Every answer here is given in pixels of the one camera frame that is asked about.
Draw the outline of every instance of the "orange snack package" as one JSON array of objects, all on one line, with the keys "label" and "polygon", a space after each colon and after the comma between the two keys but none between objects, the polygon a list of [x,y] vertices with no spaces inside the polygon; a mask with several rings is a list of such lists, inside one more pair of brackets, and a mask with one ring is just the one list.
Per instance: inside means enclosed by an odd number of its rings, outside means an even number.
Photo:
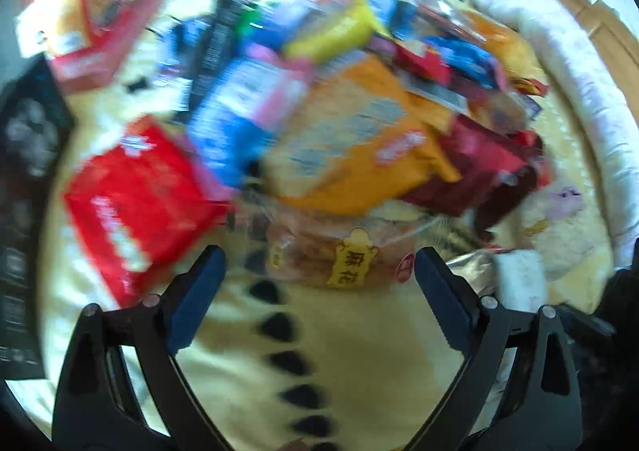
[{"label": "orange snack package", "polygon": [[263,167],[282,202],[337,215],[363,215],[432,176],[460,178],[401,83],[370,55],[311,89]]},{"label": "orange snack package", "polygon": [[447,134],[458,116],[457,112],[432,99],[407,92],[408,109],[417,119],[431,126],[439,134]]},{"label": "orange snack package", "polygon": [[483,48],[504,67],[510,84],[522,94],[545,96],[548,77],[539,65],[535,51],[520,34],[476,11],[465,11],[486,42]]}]

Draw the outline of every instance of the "yellow snack package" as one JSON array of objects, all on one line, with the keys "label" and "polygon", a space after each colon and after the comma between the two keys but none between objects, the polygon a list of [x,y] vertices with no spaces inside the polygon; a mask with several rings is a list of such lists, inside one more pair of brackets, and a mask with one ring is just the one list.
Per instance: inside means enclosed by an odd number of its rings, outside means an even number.
[{"label": "yellow snack package", "polygon": [[408,109],[420,121],[430,125],[437,133],[448,134],[458,116],[448,107],[427,97],[407,92]]},{"label": "yellow snack package", "polygon": [[365,46],[374,32],[388,37],[366,0],[348,0],[342,12],[329,16],[319,29],[286,44],[282,50],[285,59],[304,58],[323,64],[347,51]]},{"label": "yellow snack package", "polygon": [[535,51],[520,34],[476,11],[464,13],[477,33],[486,39],[483,48],[499,60],[515,89],[537,96],[548,93],[548,77],[539,65]]},{"label": "yellow snack package", "polygon": [[262,163],[279,200],[337,215],[364,215],[434,175],[460,178],[433,128],[410,113],[401,83],[371,55],[311,88]]}]

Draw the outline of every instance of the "bed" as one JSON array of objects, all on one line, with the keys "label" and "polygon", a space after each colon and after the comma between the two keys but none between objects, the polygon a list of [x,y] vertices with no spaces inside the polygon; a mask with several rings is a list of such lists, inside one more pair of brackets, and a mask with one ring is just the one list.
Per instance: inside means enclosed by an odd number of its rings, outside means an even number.
[{"label": "bed", "polygon": [[[639,236],[639,131],[624,96],[587,35],[557,1],[450,1],[460,8],[478,8],[518,30],[552,79],[535,128],[584,195],[583,222],[593,247],[561,279],[548,284],[548,294],[551,303],[569,301],[592,311],[613,270],[630,263]],[[112,146],[127,122],[145,113],[167,117],[175,98],[168,90],[129,93],[127,84],[153,72],[159,47],[154,31],[167,28],[175,18],[207,11],[210,2],[166,0],[116,81],[68,98],[78,128],[56,179],[40,255],[38,301],[47,379],[10,383],[24,409],[49,435],[56,383],[77,316],[91,302],[116,308],[78,245],[62,194],[81,161]],[[511,229],[509,219],[500,226],[506,243]],[[234,250],[226,235],[211,232],[175,271],[187,269],[207,243]],[[561,251],[548,250],[542,258],[562,258]],[[200,403],[238,451],[275,450],[299,437],[323,446],[318,449],[401,448],[461,365],[461,354],[446,344],[414,280],[357,294],[286,285],[281,305],[248,295],[253,282],[247,272],[229,274],[196,341],[177,357]],[[290,343],[273,341],[256,330],[277,312],[295,327]],[[282,373],[265,359],[282,351],[297,352],[310,364],[309,373]],[[133,352],[127,352],[127,358],[149,425],[165,431]],[[282,392],[301,384],[319,392],[317,409],[282,401]],[[321,418],[323,436],[300,432],[300,422],[309,417]]]}]

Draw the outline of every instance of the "snack package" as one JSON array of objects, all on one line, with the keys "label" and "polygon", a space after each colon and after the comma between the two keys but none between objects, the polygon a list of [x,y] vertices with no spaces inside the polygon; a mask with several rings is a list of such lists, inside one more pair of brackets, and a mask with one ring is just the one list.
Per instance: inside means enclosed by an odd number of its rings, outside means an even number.
[{"label": "snack package", "polygon": [[483,47],[486,39],[462,11],[445,0],[415,0],[417,13],[445,33]]},{"label": "snack package", "polygon": [[[265,197],[245,202],[238,213],[248,220],[243,247],[252,249],[245,266],[274,280],[314,287],[406,282],[413,271],[417,234],[432,220],[405,206],[389,201],[365,217],[353,217],[303,211]],[[254,240],[263,236],[266,247],[256,250]]]},{"label": "snack package", "polygon": [[40,351],[42,232],[75,125],[49,64],[28,60],[0,92],[0,379],[46,377]]},{"label": "snack package", "polygon": [[310,70],[287,70],[239,58],[195,112],[187,135],[199,157],[209,197],[228,200],[242,187],[251,162],[274,142],[281,121],[303,97]]},{"label": "snack package", "polygon": [[240,13],[240,19],[238,20],[237,27],[235,28],[238,43],[238,55],[245,56],[246,47],[254,43],[253,35],[255,32],[259,32],[263,29],[261,21],[263,14],[267,9],[267,5],[258,7],[253,4],[249,4],[249,7],[245,8],[244,11]]},{"label": "snack package", "polygon": [[63,93],[108,85],[164,0],[33,0]]},{"label": "snack package", "polygon": [[366,45],[373,32],[387,36],[366,0],[319,0],[321,12],[298,30],[282,48],[285,59],[322,64]]},{"label": "snack package", "polygon": [[435,48],[444,63],[485,88],[507,89],[506,75],[497,59],[488,51],[457,38],[425,37],[429,47]]},{"label": "snack package", "polygon": [[279,51],[291,41],[305,21],[317,18],[320,7],[312,0],[289,0],[260,8],[260,16],[247,30],[247,40]]},{"label": "snack package", "polygon": [[210,25],[199,35],[194,47],[191,66],[187,69],[191,87],[185,95],[183,110],[175,115],[175,122],[189,121],[235,55],[238,48],[235,29],[246,8],[246,0],[217,1]]},{"label": "snack package", "polygon": [[150,117],[75,175],[65,202],[81,243],[121,306],[176,262],[228,203],[210,202],[189,160]]},{"label": "snack package", "polygon": [[[456,114],[469,114],[468,100],[461,94],[406,70],[400,70],[398,76],[404,88],[411,94],[409,101],[413,114],[439,132],[450,131],[450,125]],[[413,95],[425,99],[414,99]]]},{"label": "snack package", "polygon": [[518,145],[532,149],[533,154],[540,154],[535,155],[530,160],[531,165],[535,168],[538,175],[537,186],[539,189],[557,180],[555,158],[552,153],[549,152],[548,148],[544,146],[538,133],[534,130],[524,130],[509,137]]},{"label": "snack package", "polygon": [[452,71],[440,54],[440,51],[421,40],[406,40],[397,43],[396,66],[413,74],[432,79],[439,85],[448,86],[452,79]]},{"label": "snack package", "polygon": [[411,40],[419,37],[415,27],[417,8],[403,0],[366,0],[379,23],[392,37]]},{"label": "snack package", "polygon": [[455,72],[448,87],[451,91],[464,96],[468,103],[471,117],[475,110],[488,102],[488,92],[490,89],[484,88],[477,82],[462,76],[459,72]]},{"label": "snack package", "polygon": [[461,180],[446,183],[431,179],[403,197],[437,213],[461,216],[468,208],[486,200],[506,178],[528,166],[526,149],[465,115],[453,118],[450,131],[439,136],[439,143],[461,173]]},{"label": "snack package", "polygon": [[194,50],[202,32],[209,27],[210,15],[178,22],[160,38],[160,61],[153,83],[172,85],[179,79],[191,78]]},{"label": "snack package", "polygon": [[497,225],[538,187],[539,174],[529,159],[528,165],[517,173],[507,175],[504,182],[496,186],[477,206],[473,218],[475,234],[484,242],[490,242],[493,235],[488,231],[489,228]]},{"label": "snack package", "polygon": [[513,88],[488,91],[488,100],[481,108],[483,110],[478,114],[483,119],[482,124],[503,136],[526,130],[541,111],[541,107],[531,98]]},{"label": "snack package", "polygon": [[475,31],[485,39],[483,48],[504,68],[510,84],[522,94],[545,96],[548,77],[530,44],[509,27],[476,11],[465,11]]},{"label": "snack package", "polygon": [[375,56],[317,83],[264,154],[270,194],[361,216],[434,175],[457,181],[432,128],[409,109],[401,83]]}]

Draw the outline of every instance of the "red snack box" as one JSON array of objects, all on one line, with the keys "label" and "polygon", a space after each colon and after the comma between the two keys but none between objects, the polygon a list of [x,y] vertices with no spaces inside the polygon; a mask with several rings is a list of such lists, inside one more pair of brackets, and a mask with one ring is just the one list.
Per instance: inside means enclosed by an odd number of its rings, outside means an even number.
[{"label": "red snack box", "polygon": [[164,0],[33,1],[51,69],[63,93],[71,94],[113,80]]},{"label": "red snack box", "polygon": [[229,205],[205,199],[186,155],[150,117],[89,160],[65,202],[80,240],[121,306],[134,304],[158,270],[176,262]]},{"label": "red snack box", "polygon": [[397,43],[393,62],[403,69],[442,86],[450,86],[452,70],[442,60],[441,54],[419,40]]}]

